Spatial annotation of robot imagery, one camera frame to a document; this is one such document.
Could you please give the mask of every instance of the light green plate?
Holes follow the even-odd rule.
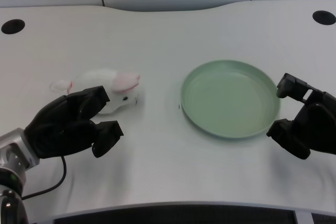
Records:
[[[280,101],[272,80],[259,69],[239,61],[212,61],[194,69],[184,80],[181,104],[185,114],[203,130],[239,138],[268,129]]]

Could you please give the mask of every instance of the rabbit ear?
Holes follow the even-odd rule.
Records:
[[[112,91],[125,92],[139,85],[140,75],[138,73],[117,73],[113,80]]]

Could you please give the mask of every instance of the white table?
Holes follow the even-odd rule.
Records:
[[[29,221],[157,202],[209,202],[336,215],[336,156],[312,151],[303,161],[265,134],[220,140],[192,126],[179,107],[180,86],[195,67],[216,59],[250,63],[278,83],[285,72],[336,95],[336,1],[253,1],[208,10],[125,12],[97,6],[2,8],[0,134],[24,128],[58,97],[49,84],[89,69],[141,73],[137,106],[95,122],[118,120],[125,136],[102,158],[67,156],[68,175],[54,191],[25,200]],[[302,104],[282,100],[280,118]],[[62,175],[60,158],[27,172],[24,195]]]

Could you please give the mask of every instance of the plate rim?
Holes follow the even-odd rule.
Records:
[[[235,62],[235,63],[239,63],[239,64],[244,64],[244,65],[248,65],[250,67],[253,67],[255,69],[257,69],[258,71],[260,71],[261,73],[263,73],[273,84],[274,86],[277,88],[277,85],[273,82],[272,78],[270,76],[268,76],[265,72],[263,72],[262,70],[260,70],[259,68],[251,65],[251,64],[248,64],[248,63],[245,63],[243,61],[239,61],[239,60],[212,60],[212,61],[208,61],[206,63],[203,63],[199,66],[197,66],[196,68],[194,68],[193,70],[191,70],[187,75],[186,77],[184,78],[183,80],[183,83],[181,85],[181,88],[180,88],[180,100],[181,100],[181,106],[182,106],[182,110],[184,112],[184,114],[188,117],[189,120],[191,120],[191,122],[193,124],[195,124],[197,127],[199,127],[200,129],[202,129],[203,131],[207,132],[207,133],[210,133],[212,135],[215,135],[215,136],[219,136],[219,137],[223,137],[223,138],[246,138],[246,137],[251,137],[251,136],[255,136],[261,132],[264,132],[265,130],[267,130],[268,128],[271,127],[271,125],[274,123],[274,121],[278,118],[279,116],[279,113],[280,113],[280,107],[281,107],[281,102],[280,102],[280,98],[278,98],[278,111],[276,113],[276,115],[274,116],[274,118],[272,120],[270,120],[271,122],[266,126],[264,127],[262,130],[259,130],[259,131],[256,131],[254,133],[251,133],[251,134],[247,134],[247,135],[240,135],[240,136],[229,136],[229,135],[224,135],[224,134],[218,134],[217,132],[212,132],[212,131],[209,131],[207,129],[205,129],[204,127],[202,127],[201,125],[197,124],[191,117],[190,115],[188,114],[188,112],[186,111],[185,109],[185,106],[184,106],[184,102],[183,102],[183,90],[184,90],[184,86],[185,86],[185,82],[186,82],[186,79],[193,73],[195,72],[197,69],[207,65],[207,64],[210,64],[210,63],[215,63],[215,62]]]

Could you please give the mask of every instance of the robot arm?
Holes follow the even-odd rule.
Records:
[[[310,150],[336,154],[336,98],[287,73],[277,88],[279,98],[291,97],[303,107],[293,121],[275,121],[267,136],[300,159],[308,158]]]
[[[93,123],[109,101],[102,86],[61,96],[43,107],[24,129],[0,137],[0,223],[28,223],[21,200],[25,171],[40,158],[65,156],[92,147],[95,157],[123,136],[117,121]]]

